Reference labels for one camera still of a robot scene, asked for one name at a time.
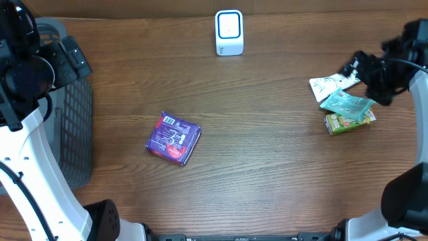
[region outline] packet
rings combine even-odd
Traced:
[[[365,112],[374,103],[376,103],[374,100],[351,96],[339,88],[320,107],[353,120],[362,121]]]
[[[341,114],[327,114],[324,118],[327,130],[330,135],[337,135],[346,131],[350,131],[360,125],[375,121],[376,117],[371,109],[367,110],[364,114],[362,121],[352,120],[351,118],[342,116]]]
[[[190,154],[201,136],[199,125],[162,111],[146,148],[178,165],[186,165]]]
[[[349,78],[342,74],[334,74],[328,77],[312,78],[309,80],[317,102],[324,100],[338,88],[345,90],[358,82],[360,80],[356,77],[356,70],[352,72]]]

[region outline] green box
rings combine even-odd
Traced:
[[[327,114],[326,118],[324,118],[324,123],[326,124],[327,130],[330,135],[337,135],[346,131],[350,131],[355,127],[359,127],[360,125],[370,123],[375,121],[376,117],[373,114],[372,109],[369,109],[364,114],[364,119],[362,121],[357,121],[341,114]]]

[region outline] wooden table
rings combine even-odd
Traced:
[[[215,54],[214,18],[64,21],[90,61],[94,174],[82,205],[113,199],[158,233],[329,231],[380,205],[416,155],[411,94],[378,120],[331,137],[308,81],[356,50],[380,54],[424,11],[245,16],[242,56]],[[364,94],[360,84],[349,90]],[[161,111],[201,125],[186,167],[145,149]],[[0,197],[0,240],[28,240]]]

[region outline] cable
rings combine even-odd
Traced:
[[[52,98],[48,93],[45,93],[43,96],[46,98],[47,101],[47,110],[45,116],[43,117],[43,122],[45,122],[48,120],[49,116],[51,116],[54,105],[52,103]]]
[[[43,227],[43,230],[45,230],[47,239],[49,241],[56,241],[56,238],[54,237],[54,234],[52,233],[49,225],[47,224],[45,216],[41,212],[40,207],[38,206],[37,202],[34,200],[34,197],[29,192],[25,184],[22,182],[21,180],[22,173],[20,173],[21,176],[18,177],[10,168],[8,168],[8,166],[6,166],[6,164],[2,163],[1,161],[0,161],[0,169],[2,169],[8,176],[10,176],[14,184],[18,185],[18,187],[22,191],[22,194],[28,199],[28,202],[32,206],[36,216],[39,218],[39,221],[41,226]]]
[[[411,236],[406,235],[404,233],[394,234],[394,235],[389,236],[388,238],[383,238],[383,239],[381,239],[379,241],[391,241],[391,240],[395,240],[397,238],[399,240],[407,239],[407,240],[410,240],[410,241],[417,241],[414,237],[411,237]]]
[[[401,59],[397,59],[397,58],[379,58],[379,60],[384,61],[384,62],[396,62],[396,63],[407,64],[409,66],[414,67],[415,69],[422,70],[428,74],[428,70],[426,68],[424,68],[418,64],[412,63],[410,61],[407,61],[407,60],[401,60]]]

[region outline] purple package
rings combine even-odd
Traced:
[[[146,148],[173,163],[186,165],[200,136],[199,125],[188,123],[162,111]]]

